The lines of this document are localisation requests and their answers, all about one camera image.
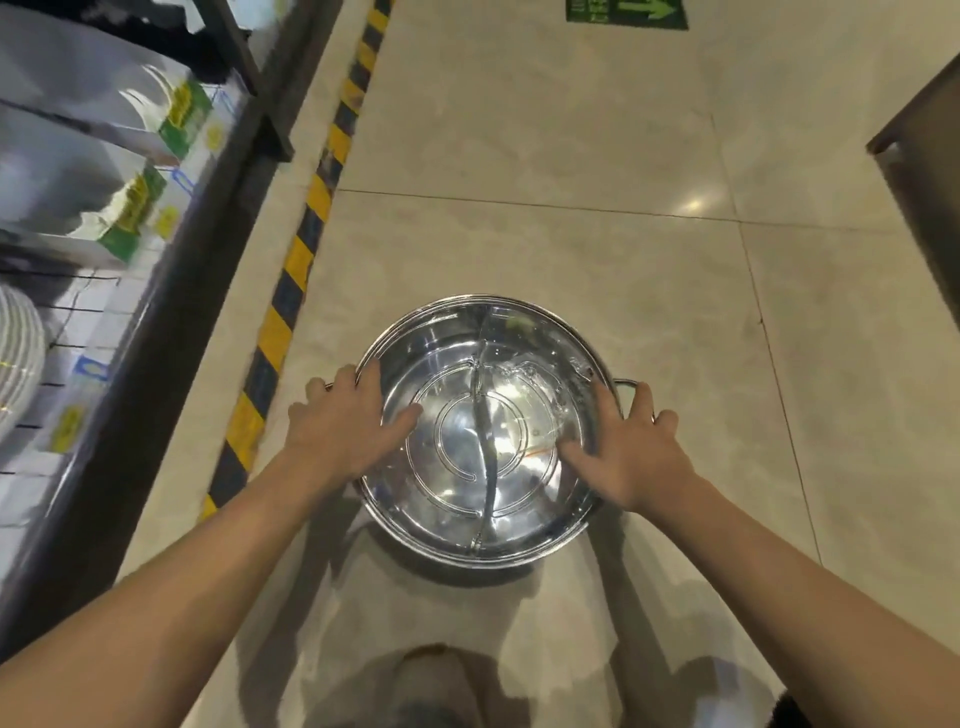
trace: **pot rim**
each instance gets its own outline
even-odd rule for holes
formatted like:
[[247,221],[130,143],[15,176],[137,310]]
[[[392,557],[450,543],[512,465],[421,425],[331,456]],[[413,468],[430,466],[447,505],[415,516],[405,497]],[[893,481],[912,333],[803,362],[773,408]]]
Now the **pot rim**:
[[[621,415],[623,414],[623,408],[620,405],[620,398],[617,395],[616,387],[614,386],[615,380],[610,375],[610,371],[607,369],[606,364],[604,364],[603,359],[600,358],[587,340],[560,316],[548,311],[546,308],[538,306],[535,303],[528,303],[526,301],[513,299],[507,296],[494,296],[488,294],[461,294],[459,296],[449,296],[447,298],[438,299],[432,303],[427,303],[420,308],[410,311],[409,313],[400,317],[392,325],[387,327],[383,333],[376,337],[376,340],[370,345],[363,357],[360,359],[360,363],[357,365],[357,376],[360,377],[360,373],[363,371],[364,367],[367,366],[372,359],[377,358],[380,354],[386,351],[387,347],[392,344],[401,333],[407,332],[407,326],[411,321],[414,321],[422,316],[427,316],[430,313],[440,312],[448,308],[459,307],[467,303],[487,303],[491,305],[506,304],[514,308],[537,313],[561,327],[574,341],[577,342],[577,344],[583,347],[585,352],[587,352],[588,356],[592,360],[592,363],[594,364],[594,375],[600,379],[607,389],[613,392],[613,397],[616,400],[617,408],[620,410]],[[361,499],[363,499],[363,503],[367,508],[367,512],[396,541],[433,562],[467,570],[513,569],[515,567],[524,566],[538,561],[544,556],[557,551],[561,546],[565,546],[569,542],[573,541],[573,539],[575,539],[578,535],[580,535],[580,533],[583,532],[583,530],[587,527],[589,519],[603,504],[603,500],[598,495],[594,494],[593,503],[581,514],[580,518],[573,523],[561,536],[548,544],[541,545],[540,547],[534,548],[533,550],[520,555],[514,554],[499,560],[491,559],[488,561],[479,561],[469,558],[458,558],[426,546],[422,542],[407,534],[405,531],[398,528],[393,521],[388,519],[380,511],[380,509],[377,508],[376,500],[373,498],[373,495],[370,491],[370,485],[365,475],[356,480],[353,485],[359,493]]]

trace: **floor tile grout line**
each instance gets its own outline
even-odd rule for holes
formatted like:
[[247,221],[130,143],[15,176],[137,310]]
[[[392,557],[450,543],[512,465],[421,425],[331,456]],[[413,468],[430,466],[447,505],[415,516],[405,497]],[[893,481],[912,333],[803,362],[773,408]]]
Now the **floor tile grout line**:
[[760,314],[760,326],[763,328],[763,340],[767,345],[767,356],[770,358],[770,369],[774,373],[774,383],[777,385],[777,396],[780,398],[780,411],[783,413],[783,423],[786,425],[787,439],[790,441],[790,451],[793,453],[793,464],[797,469],[797,479],[800,481],[800,492],[804,497],[806,519],[810,523],[810,533],[813,535],[813,547],[817,550],[817,561],[820,562],[820,566],[823,566],[824,556],[820,551],[820,540],[817,538],[816,526],[813,524],[813,513],[810,511],[810,499],[806,495],[806,486],[804,485],[804,472],[800,467],[800,457],[797,455],[797,446],[793,441],[793,429],[790,427],[790,418],[786,413],[786,401],[783,399],[783,389],[780,387],[780,375],[777,373],[777,363],[774,359],[773,345],[770,343],[770,332],[767,330],[767,320],[763,315],[763,306],[760,304],[760,291],[756,285],[754,266],[750,262],[750,251],[747,249],[747,241],[744,240],[743,230],[738,230],[738,232],[740,235],[740,245],[743,248],[743,258],[747,263],[747,273],[750,275],[750,284],[754,289],[756,310]]
[[637,215],[639,217],[665,217],[673,220],[704,220],[711,223],[734,223],[736,225],[756,225],[769,228],[799,228],[823,232],[859,232],[871,235],[891,235],[894,231],[870,230],[865,228],[835,227],[829,225],[811,225],[810,223],[775,223],[757,222],[754,220],[738,220],[732,217],[706,217],[694,215],[674,215],[669,212],[642,212],[631,209],[613,209],[609,207],[585,207],[554,205],[552,203],[525,203],[512,200],[481,200],[472,197],[453,197],[449,195],[426,195],[416,192],[387,192],[377,189],[356,189],[353,187],[338,187],[338,192],[348,192],[357,195],[381,195],[383,197],[408,197],[414,200],[444,200],[456,203],[476,203],[478,205],[509,205],[515,207],[540,207],[545,209],[568,209],[575,212],[608,212],[614,215]]
[[[700,55],[699,50],[697,51],[697,62],[700,65],[700,72],[704,74],[703,69],[703,59]],[[733,183],[730,175],[730,170],[727,168],[727,160],[723,155],[723,146],[720,143],[720,133],[717,131],[716,118],[713,115],[713,111],[709,113],[710,118],[710,128],[713,131],[713,139],[717,145],[717,157],[720,160],[720,169],[723,173],[724,184],[727,186],[727,193],[730,195],[730,204],[733,208],[733,214],[738,218],[736,226],[736,234],[740,237],[740,247],[743,250],[743,260],[747,264],[747,275],[750,277],[750,285],[754,289],[754,301],[756,302],[756,312],[760,316],[760,327],[763,329],[763,341],[767,346],[767,356],[770,360],[770,371],[774,375],[774,385],[777,387],[777,397],[780,398],[780,412],[783,413],[783,424],[786,425],[786,436],[787,440],[790,442],[790,452],[793,453],[793,465],[797,469],[797,480],[800,482],[800,493],[804,497],[804,508],[806,509],[806,519],[810,524],[810,535],[813,536],[813,547],[817,551],[817,561],[820,562],[820,566],[824,564],[823,554],[820,552],[820,541],[817,539],[817,529],[813,524],[813,514],[810,511],[810,499],[806,496],[806,486],[804,485],[804,472],[800,467],[800,457],[797,455],[797,445],[793,441],[793,429],[790,427],[790,418],[786,413],[786,401],[783,399],[783,388],[780,386],[780,375],[777,373],[777,362],[774,359],[774,348],[770,343],[770,331],[767,330],[767,320],[763,315],[763,305],[760,303],[760,289],[756,285],[756,276],[754,275],[754,266],[750,260],[750,251],[747,249],[747,240],[743,235],[743,226],[751,225],[751,223],[744,223],[740,218],[740,210],[736,204],[736,195],[733,192]]]

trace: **box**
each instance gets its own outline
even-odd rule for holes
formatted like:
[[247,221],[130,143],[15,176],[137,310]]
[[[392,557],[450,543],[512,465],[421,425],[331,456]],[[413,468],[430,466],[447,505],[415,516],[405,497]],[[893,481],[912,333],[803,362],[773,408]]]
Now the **box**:
[[165,186],[141,155],[0,105],[0,245],[125,267]]
[[190,69],[79,23],[0,4],[0,100],[78,122],[157,164],[186,157],[210,112]]

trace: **stainless steel pot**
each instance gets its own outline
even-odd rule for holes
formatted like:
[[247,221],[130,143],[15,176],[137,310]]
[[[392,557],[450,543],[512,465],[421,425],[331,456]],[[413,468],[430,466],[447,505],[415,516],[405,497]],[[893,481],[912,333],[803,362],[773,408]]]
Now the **stainless steel pot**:
[[592,377],[614,380],[583,338],[531,303],[457,296],[384,331],[383,419],[423,407],[403,448],[358,483],[376,521],[422,556],[468,569],[535,561],[577,536],[600,500],[558,457],[596,451]]

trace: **right hand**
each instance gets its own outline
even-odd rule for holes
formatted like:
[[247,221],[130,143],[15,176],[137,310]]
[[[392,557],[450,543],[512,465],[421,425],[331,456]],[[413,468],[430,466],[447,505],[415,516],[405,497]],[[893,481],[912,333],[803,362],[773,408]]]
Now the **right hand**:
[[624,420],[607,387],[593,381],[600,419],[600,447],[588,455],[579,443],[558,443],[560,455],[605,500],[653,519],[666,500],[697,478],[677,442],[676,412],[654,417],[654,395],[640,382],[630,416]]

